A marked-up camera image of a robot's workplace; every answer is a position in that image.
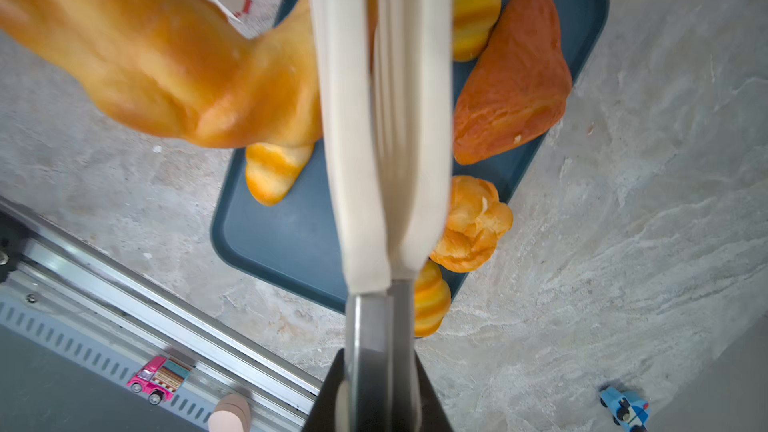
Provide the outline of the yellow croissant tray corner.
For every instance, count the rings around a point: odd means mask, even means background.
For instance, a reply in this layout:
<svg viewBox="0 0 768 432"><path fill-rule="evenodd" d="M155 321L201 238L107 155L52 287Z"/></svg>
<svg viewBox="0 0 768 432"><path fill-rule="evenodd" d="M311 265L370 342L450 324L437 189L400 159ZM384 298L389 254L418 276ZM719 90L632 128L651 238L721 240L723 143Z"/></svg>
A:
<svg viewBox="0 0 768 432"><path fill-rule="evenodd" d="M414 281L414 335L435 333L450 310L451 290L437 264L428 260Z"/></svg>

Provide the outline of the round flaky bun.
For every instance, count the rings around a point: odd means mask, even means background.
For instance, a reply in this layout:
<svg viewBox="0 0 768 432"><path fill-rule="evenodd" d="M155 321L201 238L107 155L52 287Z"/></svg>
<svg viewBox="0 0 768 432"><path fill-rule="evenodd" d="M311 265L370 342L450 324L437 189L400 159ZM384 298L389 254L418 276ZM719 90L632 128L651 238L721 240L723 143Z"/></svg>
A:
<svg viewBox="0 0 768 432"><path fill-rule="evenodd" d="M475 271L492 257L513 223L512 210L491 182L454 176L445 228L429 258L451 272Z"/></svg>

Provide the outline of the long yellow striped croissant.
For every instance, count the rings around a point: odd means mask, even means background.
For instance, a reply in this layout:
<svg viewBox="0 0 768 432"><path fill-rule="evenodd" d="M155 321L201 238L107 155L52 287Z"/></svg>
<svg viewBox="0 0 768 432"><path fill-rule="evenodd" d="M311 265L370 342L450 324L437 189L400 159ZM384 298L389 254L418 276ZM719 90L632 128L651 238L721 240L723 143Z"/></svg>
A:
<svg viewBox="0 0 768 432"><path fill-rule="evenodd" d="M245 149L245 181L254 199L271 207L290 191L314 150L313 145L281 147L256 143Z"/></svg>

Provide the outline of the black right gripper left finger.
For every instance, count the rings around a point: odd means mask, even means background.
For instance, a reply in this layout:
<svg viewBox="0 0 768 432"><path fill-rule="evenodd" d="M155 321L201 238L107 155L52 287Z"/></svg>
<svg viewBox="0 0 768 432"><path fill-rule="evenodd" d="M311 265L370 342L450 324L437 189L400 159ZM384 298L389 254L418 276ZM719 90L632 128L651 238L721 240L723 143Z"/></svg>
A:
<svg viewBox="0 0 768 432"><path fill-rule="evenodd" d="M341 431L336 424L336 409L339 404L339 387L345 379L344 352L344 349L340 349L335 355L302 432Z"/></svg>

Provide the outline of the steel tongs cream tips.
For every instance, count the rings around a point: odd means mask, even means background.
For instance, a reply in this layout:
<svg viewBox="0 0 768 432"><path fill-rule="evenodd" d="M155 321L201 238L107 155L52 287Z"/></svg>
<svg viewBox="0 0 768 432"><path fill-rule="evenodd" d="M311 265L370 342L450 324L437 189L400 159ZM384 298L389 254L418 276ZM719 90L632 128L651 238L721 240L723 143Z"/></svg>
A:
<svg viewBox="0 0 768 432"><path fill-rule="evenodd" d="M346 341L337 431L418 431L414 286L447 217L453 0L309 0Z"/></svg>

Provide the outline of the ring donut bread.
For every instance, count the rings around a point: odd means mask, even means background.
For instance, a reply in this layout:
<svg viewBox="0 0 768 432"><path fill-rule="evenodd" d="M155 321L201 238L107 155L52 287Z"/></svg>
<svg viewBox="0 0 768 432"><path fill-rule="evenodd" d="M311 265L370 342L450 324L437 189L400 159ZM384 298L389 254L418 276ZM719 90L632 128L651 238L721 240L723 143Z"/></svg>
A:
<svg viewBox="0 0 768 432"><path fill-rule="evenodd" d="M252 39L207 0L1 0L1 26L134 130L207 148L322 135L307 0Z"/></svg>

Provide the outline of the pink oval toy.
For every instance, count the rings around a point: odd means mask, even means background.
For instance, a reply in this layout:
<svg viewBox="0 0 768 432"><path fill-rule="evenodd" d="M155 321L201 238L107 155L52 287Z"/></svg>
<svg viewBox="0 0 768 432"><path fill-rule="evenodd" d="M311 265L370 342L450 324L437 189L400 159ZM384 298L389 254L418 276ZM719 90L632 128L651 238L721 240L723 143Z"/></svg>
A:
<svg viewBox="0 0 768 432"><path fill-rule="evenodd" d="M249 432L251 411L246 399L238 394L223 397L208 418L209 432Z"/></svg>

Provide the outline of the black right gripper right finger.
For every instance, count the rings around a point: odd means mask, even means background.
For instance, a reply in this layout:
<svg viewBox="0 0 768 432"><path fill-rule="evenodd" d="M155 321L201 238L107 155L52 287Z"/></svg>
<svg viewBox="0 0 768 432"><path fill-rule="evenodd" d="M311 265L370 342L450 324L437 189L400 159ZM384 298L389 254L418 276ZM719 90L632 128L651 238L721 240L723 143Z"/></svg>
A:
<svg viewBox="0 0 768 432"><path fill-rule="evenodd" d="M453 428L418 355L415 356L421 403L421 432L453 432Z"/></svg>

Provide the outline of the blue toy police car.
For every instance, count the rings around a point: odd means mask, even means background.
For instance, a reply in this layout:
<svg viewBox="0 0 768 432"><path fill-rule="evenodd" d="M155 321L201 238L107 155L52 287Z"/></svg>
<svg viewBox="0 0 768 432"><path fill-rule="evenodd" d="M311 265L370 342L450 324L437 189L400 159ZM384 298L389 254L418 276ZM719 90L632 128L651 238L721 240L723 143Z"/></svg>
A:
<svg viewBox="0 0 768 432"><path fill-rule="evenodd" d="M606 387L599 392L600 404L607 408L613 422L625 432L647 432L650 404L633 391Z"/></svg>

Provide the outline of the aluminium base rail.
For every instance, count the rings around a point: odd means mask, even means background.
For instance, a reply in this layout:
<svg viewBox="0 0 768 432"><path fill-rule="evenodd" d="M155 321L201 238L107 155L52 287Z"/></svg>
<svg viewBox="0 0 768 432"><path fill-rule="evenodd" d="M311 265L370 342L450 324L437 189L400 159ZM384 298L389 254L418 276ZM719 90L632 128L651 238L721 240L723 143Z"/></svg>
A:
<svg viewBox="0 0 768 432"><path fill-rule="evenodd" d="M248 406L254 431L298 431L320 383L312 375L190 306L10 200L1 221L1 325L122 389L157 357L187 378L165 400L150 398L206 428L229 395Z"/></svg>

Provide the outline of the orange triangular bread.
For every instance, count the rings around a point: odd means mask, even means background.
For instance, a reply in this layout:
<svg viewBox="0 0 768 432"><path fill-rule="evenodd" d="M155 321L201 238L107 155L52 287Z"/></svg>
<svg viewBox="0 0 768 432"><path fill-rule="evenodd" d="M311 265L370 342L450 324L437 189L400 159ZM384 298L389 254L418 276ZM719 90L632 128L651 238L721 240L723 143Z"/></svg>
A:
<svg viewBox="0 0 768 432"><path fill-rule="evenodd" d="M572 85L554 0L510 0L457 100L455 160L471 165L543 135Z"/></svg>

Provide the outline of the pink toy truck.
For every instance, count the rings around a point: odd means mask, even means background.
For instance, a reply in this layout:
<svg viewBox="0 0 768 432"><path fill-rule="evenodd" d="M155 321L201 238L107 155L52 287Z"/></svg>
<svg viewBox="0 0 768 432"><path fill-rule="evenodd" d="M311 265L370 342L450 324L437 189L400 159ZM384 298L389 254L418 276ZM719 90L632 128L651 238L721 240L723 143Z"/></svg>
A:
<svg viewBox="0 0 768 432"><path fill-rule="evenodd" d="M135 394L145 394L153 406L170 401L178 393L192 368L173 357L155 356L126 383Z"/></svg>

